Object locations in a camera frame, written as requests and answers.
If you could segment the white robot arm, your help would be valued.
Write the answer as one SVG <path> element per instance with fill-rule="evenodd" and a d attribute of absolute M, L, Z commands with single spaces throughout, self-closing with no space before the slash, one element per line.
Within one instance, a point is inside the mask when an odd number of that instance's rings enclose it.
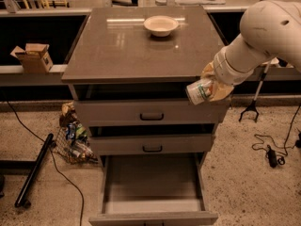
<path fill-rule="evenodd" d="M 226 98 L 263 62 L 279 57 L 301 71 L 301 4 L 276 0 L 249 7 L 240 21 L 240 34 L 215 54 L 202 71 L 203 101 Z"/>

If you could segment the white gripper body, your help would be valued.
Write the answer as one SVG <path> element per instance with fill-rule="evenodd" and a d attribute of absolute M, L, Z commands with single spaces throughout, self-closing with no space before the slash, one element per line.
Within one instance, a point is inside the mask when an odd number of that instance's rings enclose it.
<path fill-rule="evenodd" d="M 253 71 L 241 73 L 234 70 L 226 59 L 227 46 L 214 56 L 214 74 L 216 80 L 226 85 L 236 86 L 243 83 Z"/>

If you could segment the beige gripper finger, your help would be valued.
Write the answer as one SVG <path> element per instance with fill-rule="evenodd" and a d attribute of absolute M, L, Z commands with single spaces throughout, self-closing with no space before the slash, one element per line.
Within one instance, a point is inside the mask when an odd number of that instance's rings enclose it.
<path fill-rule="evenodd" d="M 211 95 L 209 96 L 209 100 L 213 101 L 221 101 L 227 98 L 233 91 L 234 86 L 227 85 L 217 80 L 213 80 L 210 85 Z"/>
<path fill-rule="evenodd" d="M 201 79 L 215 80 L 214 63 L 208 63 L 201 72 Z"/>

